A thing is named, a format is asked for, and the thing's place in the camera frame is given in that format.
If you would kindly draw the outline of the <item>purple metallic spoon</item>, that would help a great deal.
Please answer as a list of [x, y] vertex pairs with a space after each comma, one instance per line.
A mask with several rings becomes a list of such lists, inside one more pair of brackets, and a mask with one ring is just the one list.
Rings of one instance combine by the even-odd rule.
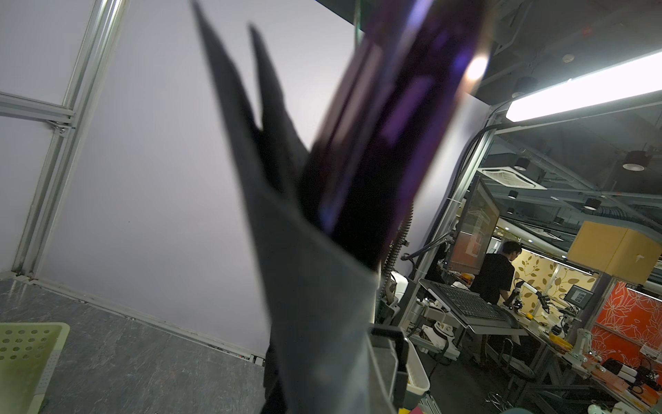
[[372, 11], [299, 186], [305, 217], [370, 269], [484, 73], [493, 14], [490, 1], [379, 1]]

